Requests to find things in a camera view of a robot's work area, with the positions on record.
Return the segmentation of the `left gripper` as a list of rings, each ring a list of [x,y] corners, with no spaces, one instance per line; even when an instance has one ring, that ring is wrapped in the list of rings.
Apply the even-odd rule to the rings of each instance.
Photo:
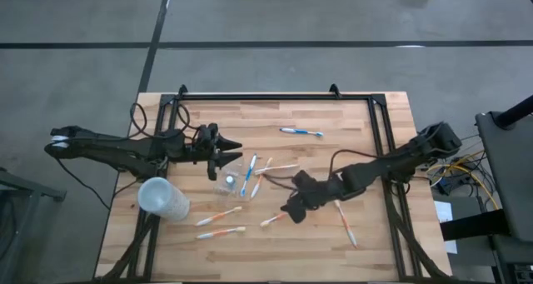
[[[195,163],[207,162],[207,176],[211,181],[217,179],[215,171],[217,165],[214,159],[217,154],[217,135],[218,126],[216,123],[202,124],[197,128],[193,142],[193,161]],[[218,148],[221,151],[229,151],[241,147],[241,143],[218,135]],[[222,168],[240,157],[242,157],[241,152],[219,152],[218,166]]]

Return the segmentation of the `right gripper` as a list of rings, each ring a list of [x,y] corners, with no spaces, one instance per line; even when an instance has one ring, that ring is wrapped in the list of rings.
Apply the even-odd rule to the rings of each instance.
[[[296,190],[286,201],[286,213],[296,224],[306,218],[307,211],[315,211],[338,197],[338,185],[334,181],[317,181],[303,170],[291,182]]]

